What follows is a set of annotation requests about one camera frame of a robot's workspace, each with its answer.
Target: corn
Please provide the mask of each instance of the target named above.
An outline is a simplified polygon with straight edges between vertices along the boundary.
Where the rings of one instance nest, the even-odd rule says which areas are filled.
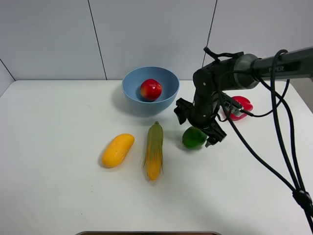
[[[147,150],[144,165],[148,178],[152,181],[156,180],[161,172],[163,165],[163,129],[159,122],[150,127],[148,131]]]

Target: blue bowl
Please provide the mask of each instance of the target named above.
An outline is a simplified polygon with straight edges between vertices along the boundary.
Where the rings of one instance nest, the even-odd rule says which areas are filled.
[[[160,97],[155,101],[146,101],[140,94],[141,84],[152,78],[162,87]],[[130,72],[122,82],[125,97],[137,112],[157,114],[174,101],[179,90],[179,80],[170,71],[159,67],[143,67]]]

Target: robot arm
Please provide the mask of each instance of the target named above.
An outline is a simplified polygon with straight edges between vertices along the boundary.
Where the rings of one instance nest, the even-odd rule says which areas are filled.
[[[208,135],[206,147],[221,142],[226,133],[215,120],[220,108],[217,93],[216,78],[228,71],[247,71],[247,73],[229,73],[221,81],[222,91],[252,89],[259,83],[256,77],[269,80],[273,57],[258,59],[255,55],[238,52],[235,54],[215,54],[209,48],[204,51],[210,55],[214,62],[197,70],[193,75],[196,87],[193,103],[182,98],[176,101],[174,110],[179,123],[186,120],[191,125]],[[221,61],[220,57],[229,59]],[[276,66],[275,79],[292,79],[313,77],[313,47],[285,53],[279,57]],[[236,115],[242,106],[223,93],[223,103]]]

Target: green lime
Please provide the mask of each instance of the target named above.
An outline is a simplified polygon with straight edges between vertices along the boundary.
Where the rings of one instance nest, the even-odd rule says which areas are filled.
[[[196,127],[189,127],[182,135],[182,144],[188,149],[197,149],[206,141],[206,134]]]

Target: white table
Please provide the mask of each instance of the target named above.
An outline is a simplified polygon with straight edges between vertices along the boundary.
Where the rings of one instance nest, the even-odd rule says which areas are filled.
[[[0,233],[75,235],[82,231],[215,231],[222,235],[310,234],[290,190],[245,149],[228,123],[222,143],[186,151],[173,103],[139,117],[124,102],[121,81],[18,81],[0,98]],[[277,83],[281,92],[284,82]],[[177,98],[192,100],[191,81]],[[262,85],[228,92],[270,109]],[[286,100],[307,190],[313,194],[313,115],[293,87]],[[286,114],[283,107],[279,113]],[[154,121],[164,130],[164,174],[146,181],[142,159]],[[289,143],[288,119],[281,119]],[[272,116],[236,122],[259,155],[289,180]],[[135,143],[114,169],[99,158],[118,134]]]

